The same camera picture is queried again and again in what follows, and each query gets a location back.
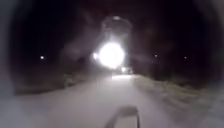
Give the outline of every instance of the night sky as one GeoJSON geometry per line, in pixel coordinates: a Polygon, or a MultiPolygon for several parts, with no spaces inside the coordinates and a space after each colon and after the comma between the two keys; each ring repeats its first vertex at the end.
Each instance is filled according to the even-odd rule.
{"type": "Polygon", "coordinates": [[[100,43],[101,22],[114,15],[132,24],[128,51],[136,72],[190,78],[208,74],[211,55],[206,22],[191,0],[22,2],[11,25],[12,67],[53,67],[64,54],[76,65],[100,43]]]}

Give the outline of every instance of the asphalt road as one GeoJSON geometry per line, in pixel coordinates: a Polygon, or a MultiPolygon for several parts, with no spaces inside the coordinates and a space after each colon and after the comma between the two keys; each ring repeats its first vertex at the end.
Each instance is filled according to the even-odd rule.
{"type": "Polygon", "coordinates": [[[104,128],[122,108],[138,110],[141,128],[177,127],[159,102],[136,86],[132,76],[117,76],[65,90],[2,100],[0,127],[104,128]]]}

